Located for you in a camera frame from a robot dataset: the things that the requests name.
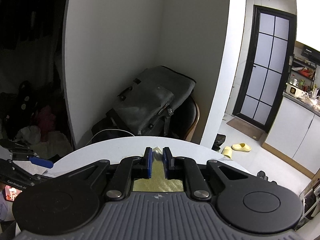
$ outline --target glass pane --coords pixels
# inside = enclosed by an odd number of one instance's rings
[[[252,68],[247,95],[257,99],[260,98],[266,74],[267,69],[264,67],[254,66]]]
[[[280,79],[281,74],[272,70],[268,71],[266,83],[264,84],[263,92],[260,99],[261,101],[272,106],[279,87]]]
[[[269,116],[270,110],[271,110],[271,106],[268,106],[262,102],[259,102],[258,109],[256,114],[254,115],[253,120],[265,125],[267,118]]]
[[[276,17],[275,36],[288,40],[289,20]]]
[[[260,14],[260,26],[259,32],[273,35],[273,29],[275,25],[275,17],[269,14]]]
[[[257,51],[256,56],[254,58],[255,64],[268,67],[271,54],[271,46],[272,37],[269,35],[259,33]]]
[[[253,118],[254,112],[256,111],[258,100],[253,99],[249,96],[245,96],[241,114],[246,115],[247,117]]]
[[[285,54],[287,53],[287,41],[274,38],[269,68],[282,73]]]

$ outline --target black framed door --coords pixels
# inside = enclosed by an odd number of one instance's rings
[[[296,16],[254,6],[244,76],[233,115],[269,132],[281,104],[293,55]]]

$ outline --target white kitchen cabinet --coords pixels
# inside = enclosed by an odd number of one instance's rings
[[[308,131],[314,115],[306,108],[283,97],[276,119],[265,142],[293,158]]]
[[[320,168],[319,129],[320,117],[315,115],[306,136],[292,158],[314,174]]]

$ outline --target gray backpack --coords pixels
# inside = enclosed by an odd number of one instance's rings
[[[192,78],[165,66],[145,69],[118,95],[107,118],[135,136],[166,136],[170,117],[195,84]]]

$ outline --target black circular motor cover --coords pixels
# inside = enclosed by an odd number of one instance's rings
[[[230,181],[218,196],[216,208],[232,226],[258,234],[294,228],[302,215],[295,193],[259,178]]]
[[[12,212],[21,230],[61,235],[91,221],[99,206],[97,194],[83,181],[56,178],[21,192]]]

